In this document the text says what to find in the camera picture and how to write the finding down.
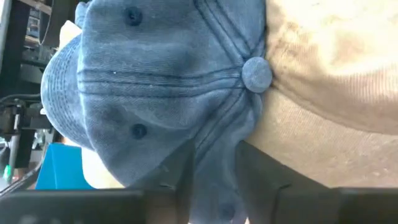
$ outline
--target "blue object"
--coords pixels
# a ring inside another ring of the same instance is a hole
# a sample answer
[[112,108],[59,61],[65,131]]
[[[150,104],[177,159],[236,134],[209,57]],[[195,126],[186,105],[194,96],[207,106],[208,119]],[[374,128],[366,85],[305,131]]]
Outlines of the blue object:
[[54,127],[125,186],[192,139],[190,223],[243,224],[234,155],[272,78],[265,1],[92,0],[75,17],[42,79]]
[[51,144],[47,149],[36,190],[88,190],[79,147]]

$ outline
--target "blue bin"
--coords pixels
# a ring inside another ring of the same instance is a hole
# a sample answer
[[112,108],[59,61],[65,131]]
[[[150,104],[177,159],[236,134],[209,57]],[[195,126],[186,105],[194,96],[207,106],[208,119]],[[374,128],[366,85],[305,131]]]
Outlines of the blue bin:
[[83,175],[81,149],[63,144],[50,144],[44,157],[36,190],[94,189]]

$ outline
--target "cap brim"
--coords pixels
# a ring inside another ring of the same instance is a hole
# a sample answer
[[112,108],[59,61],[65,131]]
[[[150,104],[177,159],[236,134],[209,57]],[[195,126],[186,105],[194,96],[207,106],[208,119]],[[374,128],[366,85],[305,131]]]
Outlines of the cap brim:
[[54,128],[73,142],[90,147],[82,126],[78,97],[77,65],[80,35],[59,50],[47,65],[41,86],[43,107]]
[[247,142],[283,164],[330,187],[398,185],[398,136],[334,123],[275,88],[266,93],[264,106]]

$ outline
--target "baseball cap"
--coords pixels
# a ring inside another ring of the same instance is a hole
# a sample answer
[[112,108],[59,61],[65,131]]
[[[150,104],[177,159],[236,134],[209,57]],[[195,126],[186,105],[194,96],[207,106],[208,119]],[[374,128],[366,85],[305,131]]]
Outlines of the baseball cap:
[[266,4],[274,79],[248,142],[330,187],[397,187],[398,2]]
[[271,84],[265,2],[94,0],[76,13],[81,34],[44,72],[50,122],[124,186],[193,139],[190,223],[244,223],[233,157]]

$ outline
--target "denim fabric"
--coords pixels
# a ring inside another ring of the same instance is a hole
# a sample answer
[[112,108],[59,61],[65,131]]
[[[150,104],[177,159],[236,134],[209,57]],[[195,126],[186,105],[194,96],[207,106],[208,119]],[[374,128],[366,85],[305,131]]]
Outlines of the denim fabric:
[[271,84],[263,0],[94,0],[82,33],[51,59],[47,116],[132,185],[194,139],[190,222],[244,223],[234,149]]

